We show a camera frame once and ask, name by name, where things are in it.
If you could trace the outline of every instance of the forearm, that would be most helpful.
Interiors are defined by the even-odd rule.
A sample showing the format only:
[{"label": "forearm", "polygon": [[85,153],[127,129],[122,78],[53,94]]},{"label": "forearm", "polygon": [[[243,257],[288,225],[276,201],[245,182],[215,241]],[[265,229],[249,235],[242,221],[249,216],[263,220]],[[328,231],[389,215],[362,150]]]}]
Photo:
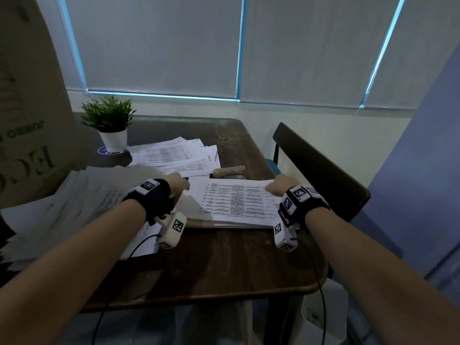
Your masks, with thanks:
[{"label": "forearm", "polygon": [[325,208],[305,223],[385,344],[460,339],[460,311],[405,262]]},{"label": "forearm", "polygon": [[45,344],[79,312],[145,223],[127,200],[0,289],[0,343]]}]

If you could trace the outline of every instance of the black wrist strap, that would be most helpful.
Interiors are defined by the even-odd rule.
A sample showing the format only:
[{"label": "black wrist strap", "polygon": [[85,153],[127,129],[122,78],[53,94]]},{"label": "black wrist strap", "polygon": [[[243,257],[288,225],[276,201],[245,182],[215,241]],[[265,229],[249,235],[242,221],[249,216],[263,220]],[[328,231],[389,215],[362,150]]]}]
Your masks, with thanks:
[{"label": "black wrist strap", "polygon": [[174,209],[174,200],[169,198],[171,188],[164,179],[148,179],[136,186],[125,200],[136,200],[145,209],[146,221],[155,224],[155,217],[164,217]]},{"label": "black wrist strap", "polygon": [[305,226],[305,215],[314,208],[330,209],[324,198],[313,188],[294,186],[283,195],[279,214],[286,227],[298,223]]}]

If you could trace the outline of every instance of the wooden handle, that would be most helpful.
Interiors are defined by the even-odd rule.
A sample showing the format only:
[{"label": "wooden handle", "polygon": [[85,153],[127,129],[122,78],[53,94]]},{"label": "wooden handle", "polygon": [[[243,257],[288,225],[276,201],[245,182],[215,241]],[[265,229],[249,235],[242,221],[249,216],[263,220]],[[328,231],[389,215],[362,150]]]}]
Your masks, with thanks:
[{"label": "wooden handle", "polygon": [[214,178],[222,178],[227,175],[231,174],[241,174],[246,169],[244,166],[235,166],[235,167],[227,167],[227,168],[216,168],[213,171]]}]

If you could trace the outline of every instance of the blue sticker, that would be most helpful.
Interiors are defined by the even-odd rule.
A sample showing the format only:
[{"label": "blue sticker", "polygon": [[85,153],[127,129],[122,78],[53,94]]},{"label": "blue sticker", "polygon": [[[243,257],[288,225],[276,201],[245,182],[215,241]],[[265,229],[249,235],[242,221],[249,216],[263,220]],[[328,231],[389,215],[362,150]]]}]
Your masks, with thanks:
[{"label": "blue sticker", "polygon": [[98,153],[100,153],[101,155],[118,155],[118,154],[123,154],[124,151],[121,151],[119,153],[111,153],[110,151],[107,151],[107,148],[105,146],[103,146],[98,149]]}]

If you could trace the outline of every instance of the white wall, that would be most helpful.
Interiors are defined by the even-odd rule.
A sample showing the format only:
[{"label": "white wall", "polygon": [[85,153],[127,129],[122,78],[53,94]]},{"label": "white wall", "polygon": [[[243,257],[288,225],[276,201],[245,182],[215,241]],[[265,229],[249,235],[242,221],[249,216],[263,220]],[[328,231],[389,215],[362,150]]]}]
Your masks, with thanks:
[{"label": "white wall", "polygon": [[[100,95],[69,92],[73,111]],[[273,132],[284,122],[363,185],[382,166],[413,112],[407,110],[353,110],[269,104],[235,104],[174,98],[127,97],[138,115],[217,117],[241,120],[267,158],[273,158]],[[299,176],[298,170],[280,153],[283,173]]]}]

